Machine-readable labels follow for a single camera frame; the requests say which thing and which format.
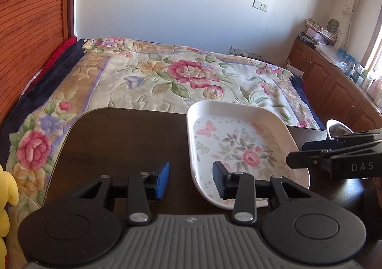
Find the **dark wooden table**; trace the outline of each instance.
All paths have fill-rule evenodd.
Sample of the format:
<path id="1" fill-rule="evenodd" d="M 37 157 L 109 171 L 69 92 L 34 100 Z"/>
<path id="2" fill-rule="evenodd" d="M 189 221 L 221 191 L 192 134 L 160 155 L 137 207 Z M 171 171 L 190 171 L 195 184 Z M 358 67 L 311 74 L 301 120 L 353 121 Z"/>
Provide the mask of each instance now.
<path id="1" fill-rule="evenodd" d="M 307 141 L 326 139 L 326 132 L 288 127 L 299 149 Z M 161 201 L 151 201 L 157 214 L 221 214 L 226 210 L 207 202 L 190 175 L 186 115 L 129 109 L 98 109 L 82 116 L 71 128 L 47 191 L 49 202 L 103 174 L 118 182 L 132 173 L 152 171 L 170 162 L 170 180 Z M 331 181 L 329 174 L 310 170 L 310 189 L 363 217 L 363 195 L 371 180 Z M 126 200 L 117 200 L 115 213 L 123 218 Z M 268 208 L 258 210 L 265 216 Z M 356 261 L 365 269 L 382 268 L 382 241 L 368 238 Z"/>

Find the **bed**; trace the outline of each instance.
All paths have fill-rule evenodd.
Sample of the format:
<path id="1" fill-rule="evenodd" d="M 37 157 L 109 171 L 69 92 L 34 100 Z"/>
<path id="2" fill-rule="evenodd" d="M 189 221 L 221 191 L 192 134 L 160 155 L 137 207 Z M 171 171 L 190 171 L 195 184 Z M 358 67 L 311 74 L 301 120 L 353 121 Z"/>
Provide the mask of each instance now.
<path id="1" fill-rule="evenodd" d="M 285 69 L 113 36 L 78 40 L 19 100 L 30 78 L 73 36 L 73 0 L 0 1 L 0 163 L 13 174 L 20 193 L 20 203 L 8 209 L 11 269 L 25 262 L 16 239 L 18 224 L 43 205 L 66 135 L 89 111 L 186 113 L 193 103 L 212 99 L 264 107 L 286 125 L 323 128 L 301 80 Z"/>

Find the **light switch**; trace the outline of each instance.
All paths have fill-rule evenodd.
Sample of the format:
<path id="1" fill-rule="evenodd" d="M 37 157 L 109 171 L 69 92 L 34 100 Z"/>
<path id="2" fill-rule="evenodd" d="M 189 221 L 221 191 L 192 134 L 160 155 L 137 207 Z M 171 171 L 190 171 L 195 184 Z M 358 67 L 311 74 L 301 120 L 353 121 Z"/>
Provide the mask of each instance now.
<path id="1" fill-rule="evenodd" d="M 268 5 L 263 3 L 263 4 L 261 5 L 260 9 L 261 9 L 262 11 L 267 11 L 267 10 L 268 10 Z"/>
<path id="2" fill-rule="evenodd" d="M 260 1 L 254 0 L 252 7 L 255 7 L 257 9 L 261 9 L 262 3 Z"/>

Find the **white wall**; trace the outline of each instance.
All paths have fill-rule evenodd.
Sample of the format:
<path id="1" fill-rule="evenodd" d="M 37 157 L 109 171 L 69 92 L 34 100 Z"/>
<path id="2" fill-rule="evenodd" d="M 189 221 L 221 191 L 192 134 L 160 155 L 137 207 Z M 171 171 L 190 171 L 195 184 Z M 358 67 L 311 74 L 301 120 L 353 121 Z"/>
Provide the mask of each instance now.
<path id="1" fill-rule="evenodd" d="M 373 35 L 382 0 L 360 0 L 351 21 L 346 51 L 361 61 Z"/>
<path id="2" fill-rule="evenodd" d="M 336 0 L 76 0 L 78 37 L 119 36 L 228 53 L 231 46 L 281 63 L 313 17 L 326 26 Z"/>

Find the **plastic bag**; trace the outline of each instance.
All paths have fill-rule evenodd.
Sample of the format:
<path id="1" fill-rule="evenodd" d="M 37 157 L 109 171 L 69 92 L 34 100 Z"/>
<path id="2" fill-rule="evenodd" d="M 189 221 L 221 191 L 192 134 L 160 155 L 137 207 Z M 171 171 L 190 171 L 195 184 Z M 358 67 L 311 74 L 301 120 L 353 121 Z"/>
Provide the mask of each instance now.
<path id="1" fill-rule="evenodd" d="M 345 70 L 345 68 L 347 67 L 347 64 L 344 61 L 343 57 L 337 54 L 337 50 L 334 48 L 334 46 L 318 45 L 316 46 L 316 50 L 331 64 L 338 66 L 342 70 Z"/>

